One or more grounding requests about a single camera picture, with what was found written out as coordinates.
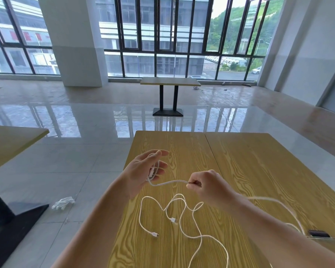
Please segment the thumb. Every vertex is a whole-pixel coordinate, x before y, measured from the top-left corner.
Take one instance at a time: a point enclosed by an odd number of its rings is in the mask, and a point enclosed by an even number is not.
[[[156,153],[150,154],[148,157],[146,157],[143,160],[144,164],[147,164],[149,166],[154,165],[159,159],[161,158],[161,150],[158,150]]]
[[[202,188],[200,186],[198,186],[197,184],[195,184],[195,183],[188,183],[186,185],[186,188],[189,189],[189,190],[192,190],[192,191],[194,191],[196,193],[200,193],[201,190],[202,190]]]

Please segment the right hand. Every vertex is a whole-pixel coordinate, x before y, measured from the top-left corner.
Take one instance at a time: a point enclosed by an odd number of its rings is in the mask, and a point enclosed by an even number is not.
[[[221,209],[241,196],[214,170],[192,173],[186,187],[195,191],[202,201]]]

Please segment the glossy tile floor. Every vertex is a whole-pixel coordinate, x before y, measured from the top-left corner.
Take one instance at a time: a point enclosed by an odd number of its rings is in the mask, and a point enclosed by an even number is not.
[[[172,94],[165,89],[166,107]],[[313,136],[318,132],[302,135],[298,128],[303,124],[285,125],[281,115],[258,107],[258,101],[266,103],[261,94],[274,100],[272,105],[277,100],[273,96],[285,100],[290,111],[297,103],[258,87],[182,87],[178,105],[184,117],[153,117],[157,86],[111,83],[100,89],[67,89],[61,82],[0,81],[0,125],[50,130],[0,168],[0,196],[7,203],[50,206],[68,196],[76,200],[63,211],[49,208],[4,267],[53,264],[122,171],[137,130],[269,133],[335,190],[335,156],[317,144]]]

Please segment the table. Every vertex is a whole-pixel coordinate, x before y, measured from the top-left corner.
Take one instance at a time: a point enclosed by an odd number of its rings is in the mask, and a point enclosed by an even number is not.
[[[48,133],[49,130],[42,128],[0,126],[0,166]],[[0,267],[48,206],[36,205],[33,209],[15,215],[0,198]],[[27,205],[21,205],[20,208],[27,209]]]
[[[335,237],[335,192],[315,176],[297,158],[268,134],[259,133],[189,133],[137,131],[126,165],[138,154],[149,149],[167,149],[163,161],[170,167],[165,180],[188,180],[194,171],[214,169],[239,193],[273,197],[290,205],[305,230],[324,230]],[[188,239],[161,212],[154,201],[143,202],[142,223],[158,238],[147,234],[138,224],[140,201],[146,196],[156,198],[164,207],[176,194],[185,195],[188,206],[199,202],[185,184],[151,187],[125,208],[108,267],[187,267],[200,240]],[[284,222],[294,218],[278,203],[253,201]],[[179,220],[181,202],[170,207],[169,215]],[[187,234],[198,235],[191,212],[185,212],[182,228]],[[204,205],[195,213],[202,234],[210,234],[223,243],[230,254],[229,268],[265,267],[268,260],[228,215]],[[212,239],[204,238],[192,267],[225,267],[223,248]]]
[[[160,85],[160,108],[154,108],[153,116],[164,117],[183,117],[183,111],[177,109],[179,85],[183,86],[201,86],[194,78],[171,78],[171,77],[143,77],[141,85]],[[174,85],[173,108],[164,108],[164,85]]]

